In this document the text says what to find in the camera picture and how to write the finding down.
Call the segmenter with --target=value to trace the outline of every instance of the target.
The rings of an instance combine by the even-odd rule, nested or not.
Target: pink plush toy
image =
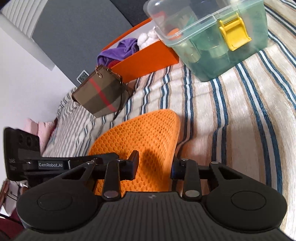
[[[31,119],[26,119],[24,131],[39,136],[40,154],[42,155],[54,128],[54,121],[36,123]]]

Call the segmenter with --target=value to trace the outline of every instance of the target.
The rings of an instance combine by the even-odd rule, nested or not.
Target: red stripe
[[[90,83],[94,86],[94,88],[96,89],[96,91],[98,92],[99,96],[101,97],[102,101],[104,102],[104,104],[109,108],[109,110],[111,110],[112,112],[117,111],[114,106],[107,100],[106,96],[104,95],[104,93],[102,92],[100,86],[97,85],[97,83],[94,81],[93,78],[89,79]]]

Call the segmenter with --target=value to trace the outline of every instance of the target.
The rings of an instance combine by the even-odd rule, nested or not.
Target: plaid bag
[[[116,112],[116,118],[132,93],[133,90],[122,83],[121,76],[99,65],[72,94],[72,99],[95,117]]]

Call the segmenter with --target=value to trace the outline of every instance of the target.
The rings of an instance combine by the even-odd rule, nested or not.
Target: orange storage box
[[[151,19],[147,19],[119,36],[108,46],[103,48],[103,50],[116,47],[118,42],[122,39],[138,38],[141,33],[147,33],[154,26],[154,22]],[[179,56],[175,51],[158,40],[114,65],[111,69],[122,76],[124,83],[128,83],[141,76],[177,64],[178,62]]]

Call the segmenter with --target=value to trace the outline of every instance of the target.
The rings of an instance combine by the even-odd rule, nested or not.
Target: honeycomb texture
[[[157,110],[108,130],[92,145],[89,155],[115,152],[127,159],[139,151],[139,167],[133,181],[121,181],[126,191],[168,191],[173,155],[180,131],[180,119],[172,110]],[[104,180],[98,180],[96,195],[101,195]]]

